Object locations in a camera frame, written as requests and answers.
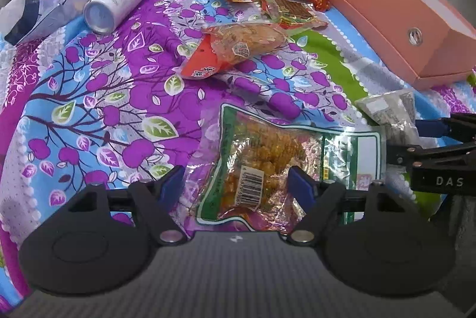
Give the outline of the grey seed snack packet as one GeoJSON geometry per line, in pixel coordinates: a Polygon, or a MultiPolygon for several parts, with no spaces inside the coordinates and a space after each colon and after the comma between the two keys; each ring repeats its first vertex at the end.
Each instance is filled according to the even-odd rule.
{"type": "Polygon", "coordinates": [[[389,144],[419,145],[415,97],[410,89],[364,97],[357,100],[355,105],[384,128],[389,144]]]}

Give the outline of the green-edged fried snack packet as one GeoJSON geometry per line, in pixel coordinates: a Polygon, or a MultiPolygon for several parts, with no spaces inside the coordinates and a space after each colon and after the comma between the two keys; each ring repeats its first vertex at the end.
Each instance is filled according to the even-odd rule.
{"type": "Polygon", "coordinates": [[[186,167],[188,229],[288,233],[305,215],[290,189],[297,167],[313,180],[366,190],[385,172],[379,126],[329,129],[279,124],[229,103],[201,112],[202,137],[186,167]]]}

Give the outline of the red clear snack packet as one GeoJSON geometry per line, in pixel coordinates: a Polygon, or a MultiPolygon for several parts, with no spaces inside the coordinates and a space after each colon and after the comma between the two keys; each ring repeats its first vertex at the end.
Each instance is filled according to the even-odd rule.
{"type": "Polygon", "coordinates": [[[285,31],[275,23],[219,24],[204,27],[202,33],[202,41],[181,66],[186,79],[206,79],[287,43],[285,31]]]}

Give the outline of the red green snack packet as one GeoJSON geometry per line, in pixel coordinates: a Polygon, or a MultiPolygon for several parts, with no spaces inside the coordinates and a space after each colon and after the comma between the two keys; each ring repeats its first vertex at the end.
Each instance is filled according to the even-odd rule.
{"type": "Polygon", "coordinates": [[[287,31],[321,29],[328,25],[305,3],[290,0],[259,0],[259,3],[263,12],[287,31]]]}

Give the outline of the pink cardboard box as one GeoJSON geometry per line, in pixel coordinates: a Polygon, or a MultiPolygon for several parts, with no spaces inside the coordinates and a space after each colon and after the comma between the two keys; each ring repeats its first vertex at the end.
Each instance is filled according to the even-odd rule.
{"type": "Polygon", "coordinates": [[[475,28],[446,0],[330,0],[384,64],[416,89],[465,80],[475,28]]]}

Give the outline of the purple floral bed sheet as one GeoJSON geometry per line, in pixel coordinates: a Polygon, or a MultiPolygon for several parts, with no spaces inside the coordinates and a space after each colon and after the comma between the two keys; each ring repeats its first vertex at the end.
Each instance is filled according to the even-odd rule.
{"type": "Polygon", "coordinates": [[[416,89],[330,0],[325,12],[290,1],[327,27],[284,29],[276,51],[201,80],[182,77],[181,66],[202,29],[275,23],[259,0],[143,0],[111,34],[77,20],[53,52],[50,35],[14,48],[1,113],[3,317],[475,315],[475,195],[416,192],[386,151],[375,180],[409,209],[379,210],[372,189],[365,211],[334,216],[319,245],[288,242],[298,222],[286,234],[186,228],[186,167],[208,106],[384,130],[355,102],[410,89],[416,120],[475,114],[475,67],[463,81],[416,89]],[[170,216],[186,234],[180,245],[153,245],[129,212],[70,210],[88,184],[126,188],[177,166],[185,172],[170,216]]]}

